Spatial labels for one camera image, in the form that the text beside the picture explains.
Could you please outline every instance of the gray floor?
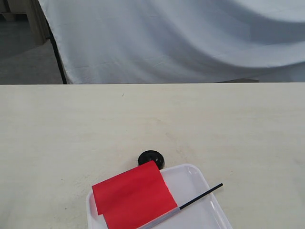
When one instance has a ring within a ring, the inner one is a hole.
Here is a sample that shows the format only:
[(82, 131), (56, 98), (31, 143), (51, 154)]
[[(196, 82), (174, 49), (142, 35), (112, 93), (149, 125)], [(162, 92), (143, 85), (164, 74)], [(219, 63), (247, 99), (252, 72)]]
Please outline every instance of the gray floor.
[(35, 45), (26, 19), (0, 18), (0, 84), (62, 84), (50, 41)]

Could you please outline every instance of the tabletop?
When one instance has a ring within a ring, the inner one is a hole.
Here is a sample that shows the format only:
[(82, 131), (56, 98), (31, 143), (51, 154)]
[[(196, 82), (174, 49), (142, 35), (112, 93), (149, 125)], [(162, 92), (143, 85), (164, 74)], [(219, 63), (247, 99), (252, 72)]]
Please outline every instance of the tabletop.
[(157, 150), (233, 228), (305, 225), (305, 84), (0, 86), (0, 228), (85, 229), (91, 185)]

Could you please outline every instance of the white tray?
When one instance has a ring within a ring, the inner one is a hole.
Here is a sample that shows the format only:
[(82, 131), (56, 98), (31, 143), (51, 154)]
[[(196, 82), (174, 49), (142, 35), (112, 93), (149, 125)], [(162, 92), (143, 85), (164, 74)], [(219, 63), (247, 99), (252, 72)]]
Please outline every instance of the white tray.
[[(183, 164), (163, 169), (161, 174), (178, 206), (210, 189), (200, 170), (193, 165)], [(107, 229), (103, 215), (97, 215), (92, 191), (88, 194), (86, 202), (88, 229)], [(155, 227), (169, 228), (232, 229), (232, 226), (215, 196), (210, 194)]]

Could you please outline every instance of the white backdrop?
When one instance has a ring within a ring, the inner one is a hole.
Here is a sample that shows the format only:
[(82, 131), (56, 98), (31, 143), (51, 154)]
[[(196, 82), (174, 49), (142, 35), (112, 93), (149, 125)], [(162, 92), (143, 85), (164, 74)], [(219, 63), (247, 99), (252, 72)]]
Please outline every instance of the white backdrop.
[(303, 81), (304, 0), (39, 0), (72, 83)]

